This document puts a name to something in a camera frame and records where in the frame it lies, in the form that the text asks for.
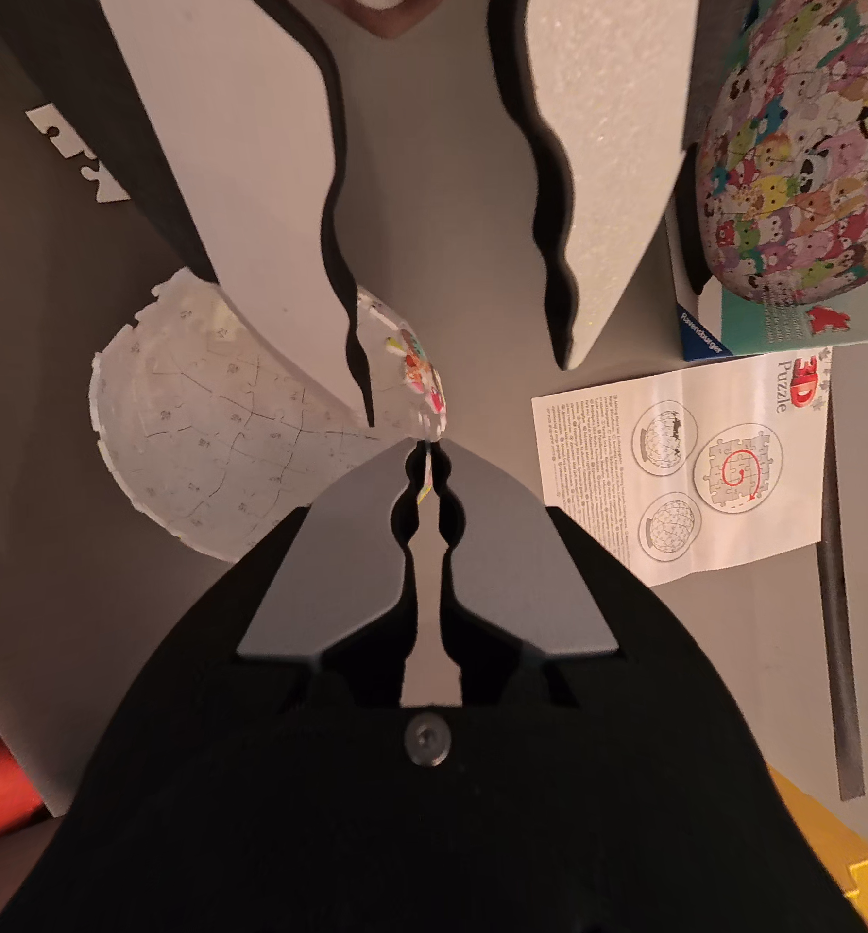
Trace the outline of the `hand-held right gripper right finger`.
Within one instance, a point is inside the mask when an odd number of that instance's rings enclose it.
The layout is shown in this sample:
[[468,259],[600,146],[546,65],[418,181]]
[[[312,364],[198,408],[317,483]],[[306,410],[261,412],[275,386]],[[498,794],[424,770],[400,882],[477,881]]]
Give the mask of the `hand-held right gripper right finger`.
[[540,500],[455,441],[434,453],[439,531],[447,544],[440,635],[463,704],[497,704],[520,671],[548,691],[545,669],[613,656],[618,642]]

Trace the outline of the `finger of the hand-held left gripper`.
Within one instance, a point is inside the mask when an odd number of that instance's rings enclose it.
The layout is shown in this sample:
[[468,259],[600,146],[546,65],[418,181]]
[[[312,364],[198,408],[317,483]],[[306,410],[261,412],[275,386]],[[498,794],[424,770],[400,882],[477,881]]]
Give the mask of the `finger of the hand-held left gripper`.
[[102,11],[231,309],[372,426],[357,283],[335,208],[340,76],[290,2],[112,1]]
[[588,356],[680,169],[696,1],[493,1],[502,104],[533,157],[532,235],[560,369]]

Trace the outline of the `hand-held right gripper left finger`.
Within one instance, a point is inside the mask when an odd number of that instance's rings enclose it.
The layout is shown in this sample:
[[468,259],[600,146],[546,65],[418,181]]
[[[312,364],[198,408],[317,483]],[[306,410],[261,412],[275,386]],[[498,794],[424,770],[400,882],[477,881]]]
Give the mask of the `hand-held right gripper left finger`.
[[418,634],[408,543],[427,447],[401,441],[317,497],[238,654],[342,679],[358,704],[399,704]]

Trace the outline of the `partly built puzzle ball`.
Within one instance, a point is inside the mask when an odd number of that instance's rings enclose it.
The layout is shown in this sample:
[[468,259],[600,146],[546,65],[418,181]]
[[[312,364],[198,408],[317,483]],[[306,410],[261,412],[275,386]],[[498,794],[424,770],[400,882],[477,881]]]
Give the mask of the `partly built puzzle ball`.
[[90,419],[134,507],[199,553],[236,563],[346,473],[446,430],[440,376],[416,332],[362,286],[374,426],[293,376],[189,269],[152,296],[94,356]]

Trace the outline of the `printed puzzle box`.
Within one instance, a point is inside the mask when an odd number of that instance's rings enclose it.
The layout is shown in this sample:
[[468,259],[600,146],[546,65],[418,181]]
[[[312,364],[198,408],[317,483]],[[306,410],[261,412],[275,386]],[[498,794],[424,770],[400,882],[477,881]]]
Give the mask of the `printed puzzle box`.
[[684,360],[868,344],[868,1],[730,8],[665,214]]

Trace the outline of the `person's left hand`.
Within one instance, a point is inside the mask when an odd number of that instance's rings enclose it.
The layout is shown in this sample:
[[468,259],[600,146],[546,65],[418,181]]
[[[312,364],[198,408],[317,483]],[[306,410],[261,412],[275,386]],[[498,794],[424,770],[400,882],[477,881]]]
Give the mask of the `person's left hand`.
[[429,15],[439,2],[326,1],[364,31],[382,39],[395,39]]

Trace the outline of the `folded instruction leaflet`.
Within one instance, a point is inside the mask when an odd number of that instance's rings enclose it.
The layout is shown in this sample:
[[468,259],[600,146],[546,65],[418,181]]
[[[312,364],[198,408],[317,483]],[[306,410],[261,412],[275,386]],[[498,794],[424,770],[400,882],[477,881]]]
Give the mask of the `folded instruction leaflet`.
[[821,539],[833,349],[532,400],[544,502],[649,587]]

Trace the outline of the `yellow plastic bin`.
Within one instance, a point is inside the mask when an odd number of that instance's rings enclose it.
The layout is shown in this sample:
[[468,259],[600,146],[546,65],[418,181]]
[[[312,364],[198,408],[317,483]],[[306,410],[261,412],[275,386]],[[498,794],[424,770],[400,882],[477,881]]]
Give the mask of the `yellow plastic bin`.
[[768,771],[814,853],[868,927],[868,842],[775,769]]

